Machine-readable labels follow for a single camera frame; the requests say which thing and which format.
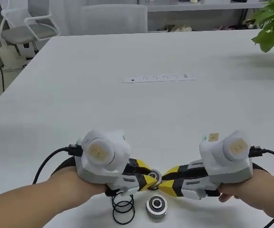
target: power strip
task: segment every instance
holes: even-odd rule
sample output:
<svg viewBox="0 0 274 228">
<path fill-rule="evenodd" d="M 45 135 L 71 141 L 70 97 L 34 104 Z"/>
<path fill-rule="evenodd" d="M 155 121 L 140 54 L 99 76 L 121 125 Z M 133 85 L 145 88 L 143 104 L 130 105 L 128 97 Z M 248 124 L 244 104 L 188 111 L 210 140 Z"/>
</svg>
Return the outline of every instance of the power strip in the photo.
<svg viewBox="0 0 274 228">
<path fill-rule="evenodd" d="M 125 78 L 123 83 L 194 81 L 190 75 L 136 76 Z"/>
</svg>

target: sticker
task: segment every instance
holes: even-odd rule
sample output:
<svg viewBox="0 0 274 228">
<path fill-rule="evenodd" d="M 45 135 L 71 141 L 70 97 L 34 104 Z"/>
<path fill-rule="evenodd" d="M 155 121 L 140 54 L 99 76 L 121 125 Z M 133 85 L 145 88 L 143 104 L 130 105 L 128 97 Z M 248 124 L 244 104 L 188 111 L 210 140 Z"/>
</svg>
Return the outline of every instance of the sticker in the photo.
<svg viewBox="0 0 274 228">
<path fill-rule="evenodd" d="M 182 75 L 159 75 L 159 76 L 136 76 L 125 78 L 123 83 L 142 83 L 142 82 L 175 82 L 175 81 L 194 81 L 188 74 Z"/>
<path fill-rule="evenodd" d="M 218 141 L 218 136 L 219 136 L 219 133 L 211 133 L 209 135 L 209 142 L 216 142 Z"/>
<path fill-rule="evenodd" d="M 230 145 L 230 151 L 234 155 L 244 152 L 247 148 L 248 145 L 243 139 L 238 139 Z"/>
<path fill-rule="evenodd" d="M 98 144 L 91 145 L 90 148 L 88 149 L 88 154 L 92 158 L 94 158 L 100 162 L 104 162 L 108 156 L 108 153 L 106 153 L 104 151 L 104 149 L 101 146 L 99 146 Z"/>
</svg>

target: chair backrest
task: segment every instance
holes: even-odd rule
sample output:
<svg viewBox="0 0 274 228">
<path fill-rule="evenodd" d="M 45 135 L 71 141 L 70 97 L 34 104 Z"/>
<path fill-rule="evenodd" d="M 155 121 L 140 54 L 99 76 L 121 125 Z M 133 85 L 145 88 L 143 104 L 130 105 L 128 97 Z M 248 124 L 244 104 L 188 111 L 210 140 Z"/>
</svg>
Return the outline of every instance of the chair backrest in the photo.
<svg viewBox="0 0 274 228">
<path fill-rule="evenodd" d="M 147 7 L 107 4 L 81 8 L 82 35 L 147 33 Z"/>
<path fill-rule="evenodd" d="M 28 0 L 28 11 L 32 17 L 50 14 L 50 0 Z M 37 20 L 38 23 L 53 26 L 49 19 Z"/>
</svg>

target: ball bearing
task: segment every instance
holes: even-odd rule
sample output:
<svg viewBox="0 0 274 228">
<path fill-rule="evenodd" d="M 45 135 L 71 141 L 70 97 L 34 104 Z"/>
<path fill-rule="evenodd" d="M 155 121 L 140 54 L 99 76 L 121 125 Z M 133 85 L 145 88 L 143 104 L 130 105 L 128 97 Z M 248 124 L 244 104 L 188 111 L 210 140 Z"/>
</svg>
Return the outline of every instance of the ball bearing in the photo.
<svg viewBox="0 0 274 228">
<path fill-rule="evenodd" d="M 167 200 L 161 195 L 153 195 L 146 203 L 148 214 L 154 219 L 162 219 L 167 212 Z"/>
<path fill-rule="evenodd" d="M 162 175 L 159 171 L 157 170 L 152 170 L 149 174 L 150 177 L 153 177 L 157 180 L 157 182 L 152 185 L 151 187 L 149 187 L 149 190 L 155 191 L 158 189 L 158 185 L 162 182 Z"/>
</svg>

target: white table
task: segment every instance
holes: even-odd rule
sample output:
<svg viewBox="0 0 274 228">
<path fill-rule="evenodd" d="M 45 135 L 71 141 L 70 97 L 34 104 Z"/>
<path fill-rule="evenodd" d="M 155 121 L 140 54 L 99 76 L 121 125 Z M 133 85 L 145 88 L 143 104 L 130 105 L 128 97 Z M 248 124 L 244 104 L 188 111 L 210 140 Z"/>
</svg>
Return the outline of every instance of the white table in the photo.
<svg viewBox="0 0 274 228">
<path fill-rule="evenodd" d="M 53 38 L 0 98 L 0 193 L 30 184 L 55 149 L 91 129 L 123 129 L 131 157 L 162 172 L 200 158 L 203 133 L 245 130 L 274 150 L 274 50 L 257 31 Z M 125 77 L 189 73 L 196 81 L 123 84 Z M 60 154 L 40 181 L 68 158 Z M 274 174 L 274 157 L 254 160 Z M 151 221 L 135 195 L 127 227 L 261 228 L 270 220 L 239 200 L 221 204 L 167 197 L 168 215 Z M 101 195 L 54 218 L 48 228 L 119 227 Z"/>
</svg>

